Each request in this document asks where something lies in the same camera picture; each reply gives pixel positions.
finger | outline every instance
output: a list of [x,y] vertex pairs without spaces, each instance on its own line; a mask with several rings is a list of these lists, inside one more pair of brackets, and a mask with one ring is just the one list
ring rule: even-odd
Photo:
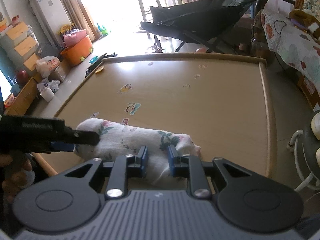
[[20,191],[20,188],[16,186],[12,181],[6,179],[2,182],[2,189],[5,193],[15,196]]
[[12,156],[9,154],[0,154],[0,167],[8,166],[12,162]]
[[26,160],[25,163],[23,163],[22,168],[26,171],[31,171],[32,170],[32,166],[31,166],[31,162],[30,160]]
[[6,198],[7,198],[7,201],[8,201],[9,203],[12,203],[12,202],[13,202],[13,199],[14,199],[13,196],[9,195],[9,196],[7,196]]
[[18,187],[23,187],[27,184],[27,176],[22,171],[12,174],[10,180]]

table top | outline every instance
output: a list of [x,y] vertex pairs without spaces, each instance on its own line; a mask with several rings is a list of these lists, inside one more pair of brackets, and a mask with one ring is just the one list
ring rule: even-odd
[[[202,160],[220,156],[270,177],[276,126],[265,65],[263,59],[209,53],[109,58],[56,117],[75,129],[99,112],[98,118],[113,122],[129,118],[131,126],[185,133],[201,147]],[[132,89],[118,93],[126,84]],[[141,104],[134,115],[125,112],[129,102]],[[81,162],[73,153],[36,158],[51,175]]]

brown plush toy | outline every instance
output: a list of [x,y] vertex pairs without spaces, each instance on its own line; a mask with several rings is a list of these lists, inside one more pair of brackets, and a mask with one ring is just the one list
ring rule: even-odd
[[290,19],[297,21],[299,24],[305,26],[310,34],[320,41],[320,21],[314,17],[311,10],[294,9],[289,13]]

pink basket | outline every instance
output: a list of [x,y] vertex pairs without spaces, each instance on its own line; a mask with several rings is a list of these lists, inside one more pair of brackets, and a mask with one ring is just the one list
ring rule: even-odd
[[73,45],[76,45],[79,41],[81,41],[86,36],[87,36],[86,30],[82,30],[72,34],[69,33],[64,35],[64,42],[66,43],[67,47],[71,47]]

red ball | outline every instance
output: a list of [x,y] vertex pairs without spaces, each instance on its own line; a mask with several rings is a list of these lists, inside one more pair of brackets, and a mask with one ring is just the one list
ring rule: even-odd
[[20,70],[16,75],[16,81],[19,86],[24,87],[29,81],[28,73],[25,70]]
[[206,53],[207,49],[206,48],[199,48],[196,50],[196,53]]

